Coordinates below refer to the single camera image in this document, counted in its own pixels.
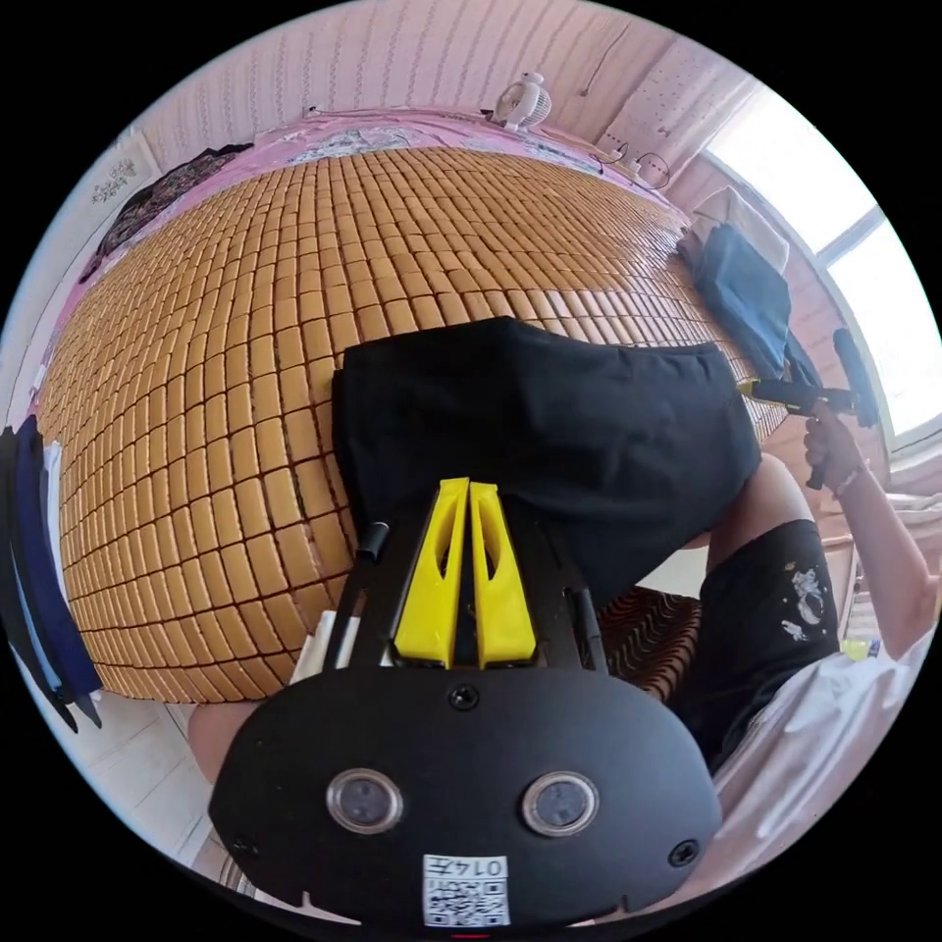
white fan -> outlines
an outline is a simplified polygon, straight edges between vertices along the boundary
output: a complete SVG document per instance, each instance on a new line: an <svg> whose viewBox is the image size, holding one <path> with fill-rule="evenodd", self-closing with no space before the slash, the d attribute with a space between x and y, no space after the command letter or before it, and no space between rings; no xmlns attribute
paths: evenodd
<svg viewBox="0 0 942 942"><path fill-rule="evenodd" d="M488 121L503 125L508 131L527 131L550 113L552 101L543 88L539 72L525 72L520 81L504 90Z"/></svg>

sticker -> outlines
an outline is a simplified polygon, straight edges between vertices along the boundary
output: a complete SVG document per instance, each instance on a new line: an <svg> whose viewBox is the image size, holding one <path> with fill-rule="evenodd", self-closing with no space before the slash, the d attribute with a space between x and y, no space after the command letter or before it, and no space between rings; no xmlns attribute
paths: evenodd
<svg viewBox="0 0 942 942"><path fill-rule="evenodd" d="M510 925L506 857L422 858L425 924L453 928Z"/></svg>

hand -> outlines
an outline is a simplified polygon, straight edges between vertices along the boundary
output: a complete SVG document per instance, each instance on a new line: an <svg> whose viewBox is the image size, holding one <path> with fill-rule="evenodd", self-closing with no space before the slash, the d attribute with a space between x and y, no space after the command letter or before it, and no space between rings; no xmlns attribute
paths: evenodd
<svg viewBox="0 0 942 942"><path fill-rule="evenodd" d="M861 450L847 426L821 399L814 406L814 418L805 427L806 461L811 467L823 466L824 484L833 492L856 467L864 464Z"/></svg>

wristband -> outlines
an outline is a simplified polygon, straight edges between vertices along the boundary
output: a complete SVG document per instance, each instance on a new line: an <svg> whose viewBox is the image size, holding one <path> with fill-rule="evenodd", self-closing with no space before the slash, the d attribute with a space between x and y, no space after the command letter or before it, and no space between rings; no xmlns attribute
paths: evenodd
<svg viewBox="0 0 942 942"><path fill-rule="evenodd" d="M865 464L857 464L854 470L834 489L834 496L837 497L838 500L844 496L844 492L861 476L865 468Z"/></svg>

sunlight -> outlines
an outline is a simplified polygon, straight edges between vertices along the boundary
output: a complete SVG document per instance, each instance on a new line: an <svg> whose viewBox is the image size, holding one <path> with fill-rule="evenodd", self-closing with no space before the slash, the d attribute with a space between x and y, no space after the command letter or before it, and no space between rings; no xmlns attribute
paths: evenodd
<svg viewBox="0 0 942 942"><path fill-rule="evenodd" d="M906 249L883 223L829 269L876 364L896 435L942 412L942 340Z"/></svg>
<svg viewBox="0 0 942 942"><path fill-rule="evenodd" d="M764 89L709 146L819 252L876 201L847 161L784 98Z"/></svg>

